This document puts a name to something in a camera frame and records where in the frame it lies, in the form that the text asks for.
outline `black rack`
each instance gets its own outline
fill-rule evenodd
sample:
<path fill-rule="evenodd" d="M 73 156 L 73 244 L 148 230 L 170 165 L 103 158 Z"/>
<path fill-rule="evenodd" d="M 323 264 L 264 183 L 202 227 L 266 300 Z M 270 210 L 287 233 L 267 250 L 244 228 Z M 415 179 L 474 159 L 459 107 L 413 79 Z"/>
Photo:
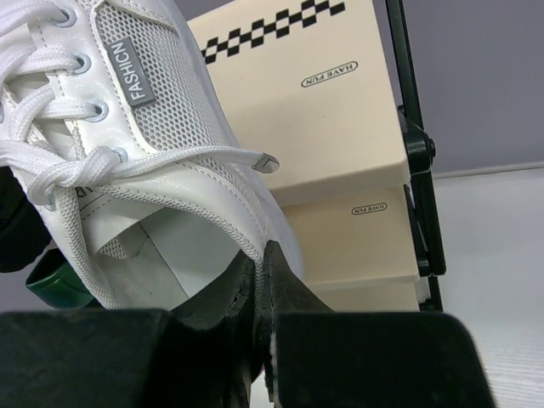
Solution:
<path fill-rule="evenodd" d="M 446 266 L 431 174 L 436 149 L 423 127 L 403 2 L 386 0 L 386 6 L 403 99 L 399 113 L 412 176 L 410 187 L 405 188 L 406 203 L 419 273 L 427 278 L 431 294 L 420 307 L 424 311 L 443 311 L 438 276 L 445 273 Z"/>

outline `white shoelace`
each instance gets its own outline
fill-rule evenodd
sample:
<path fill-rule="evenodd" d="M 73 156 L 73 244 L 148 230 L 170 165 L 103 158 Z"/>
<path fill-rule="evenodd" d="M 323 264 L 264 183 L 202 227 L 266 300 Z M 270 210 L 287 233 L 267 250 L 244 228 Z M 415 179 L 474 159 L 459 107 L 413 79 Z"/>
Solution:
<path fill-rule="evenodd" d="M 43 0 L 19 0 L 0 9 L 1 39 L 12 30 L 41 21 L 64 21 L 61 9 Z M 0 51 L 0 94 L 8 79 L 51 71 L 64 71 L 66 75 L 81 66 L 74 54 L 61 48 L 40 48 L 15 44 L 3 46 Z M 49 85 L 44 85 L 24 97 L 9 118 L 8 138 L 0 140 L 0 167 L 9 166 L 36 177 L 28 186 L 28 198 L 37 205 L 50 203 L 51 190 L 55 186 L 94 187 L 114 180 L 129 179 L 153 172 L 161 167 L 201 158 L 212 158 L 252 166 L 261 173 L 272 173 L 278 168 L 277 160 L 262 152 L 233 146 L 197 146 L 168 150 L 142 159 L 125 161 L 124 150 L 97 147 L 80 160 L 66 160 L 53 146 L 29 140 L 32 123 L 36 119 L 77 120 L 97 116 L 92 102 L 68 98 L 55 98 Z"/>

